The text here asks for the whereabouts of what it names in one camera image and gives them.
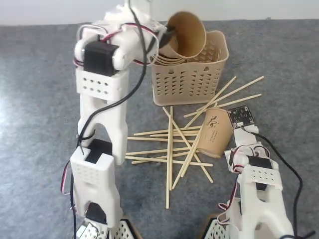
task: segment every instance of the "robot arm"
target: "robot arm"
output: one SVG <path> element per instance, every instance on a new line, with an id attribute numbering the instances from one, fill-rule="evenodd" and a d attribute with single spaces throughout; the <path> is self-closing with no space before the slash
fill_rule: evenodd
<path id="1" fill-rule="evenodd" d="M 77 214 L 88 223 L 83 233 L 96 228 L 96 238 L 106 238 L 106 231 L 114 234 L 123 216 L 114 167 L 124 162 L 127 147 L 128 66 L 133 61 L 145 64 L 145 53 L 151 62 L 166 31 L 149 11 L 140 10 L 149 6 L 148 0 L 117 6 L 103 20 L 80 27 L 74 48 L 81 117 L 78 147 L 70 158 L 72 196 Z M 105 127 L 111 142 L 95 139 L 97 124 Z M 83 233 L 74 237 L 87 238 Z"/>
<path id="2" fill-rule="evenodd" d="M 238 173 L 236 188 L 238 184 L 240 198 L 231 198 L 225 206 L 229 219 L 227 234 L 231 239 L 278 239 L 293 235 L 286 215 L 278 163 L 270 158 L 269 150 L 255 135 L 249 133 L 258 133 L 258 128 L 248 107 L 243 107 L 245 116 L 242 118 L 242 109 L 234 111 L 235 114 L 231 112 L 230 115 L 236 115 L 231 118 L 236 148 L 226 151 L 225 156 L 229 171 Z"/>

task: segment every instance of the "gray carpet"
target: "gray carpet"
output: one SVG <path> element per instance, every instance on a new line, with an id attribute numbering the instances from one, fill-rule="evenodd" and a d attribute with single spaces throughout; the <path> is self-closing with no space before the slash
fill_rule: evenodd
<path id="1" fill-rule="evenodd" d="M 4 239 L 71 238 L 69 198 L 60 194 L 59 186 L 63 166 L 76 144 L 79 119 L 72 65 L 77 27 L 0 27 L 0 225 Z M 223 31 L 229 47 L 219 88 L 234 75 L 238 80 L 232 90 L 265 75 L 265 80 L 224 102 L 263 94 L 247 105 L 260 132 L 305 181 L 298 208 L 300 233 L 317 228 L 319 20 L 217 21 L 207 22 L 206 27 Z M 141 68 L 131 69 L 132 87 Z M 177 123 L 186 124 L 182 115 L 196 107 L 175 107 Z M 167 128 L 166 115 L 153 103 L 150 69 L 128 102 L 127 122 L 129 134 Z M 99 133 L 101 138 L 105 138 L 103 133 Z M 128 151 L 165 147 L 159 142 L 129 142 Z M 235 175 L 228 172 L 224 158 L 200 158 L 215 164 L 208 168 L 215 183 L 210 184 L 199 167 L 190 167 L 171 194 L 170 210 L 165 209 L 164 164 L 132 166 L 126 161 L 117 168 L 123 210 L 145 239 L 193 239 L 207 216 L 219 212 L 216 204 L 228 199 Z M 279 164 L 292 219 L 298 181 Z"/>

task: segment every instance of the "beige plastic basket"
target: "beige plastic basket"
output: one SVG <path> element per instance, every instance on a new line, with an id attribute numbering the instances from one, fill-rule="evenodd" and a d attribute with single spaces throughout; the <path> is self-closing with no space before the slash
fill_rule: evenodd
<path id="1" fill-rule="evenodd" d="M 221 31 L 207 33 L 202 52 L 176 66 L 152 65 L 153 98 L 158 106 L 206 103 L 215 90 L 229 53 Z"/>

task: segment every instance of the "circuit board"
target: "circuit board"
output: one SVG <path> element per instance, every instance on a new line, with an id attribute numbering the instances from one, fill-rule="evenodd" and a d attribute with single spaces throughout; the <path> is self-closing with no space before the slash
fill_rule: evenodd
<path id="1" fill-rule="evenodd" d="M 254 124 L 254 119 L 248 106 L 240 106 L 228 110 L 228 115 L 234 129 Z"/>

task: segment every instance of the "paper cup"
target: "paper cup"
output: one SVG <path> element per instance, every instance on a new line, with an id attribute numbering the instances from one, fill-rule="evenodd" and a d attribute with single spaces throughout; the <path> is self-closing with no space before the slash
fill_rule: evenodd
<path id="1" fill-rule="evenodd" d="M 174 49 L 176 46 L 172 40 L 168 45 L 179 57 L 193 58 L 205 47 L 205 27 L 196 15 L 186 11 L 177 12 L 168 20 L 167 25 L 175 28 L 178 49 Z"/>
<path id="2" fill-rule="evenodd" d="M 207 156 L 220 158 L 234 133 L 228 112 L 222 109 L 206 111 L 197 150 Z"/>

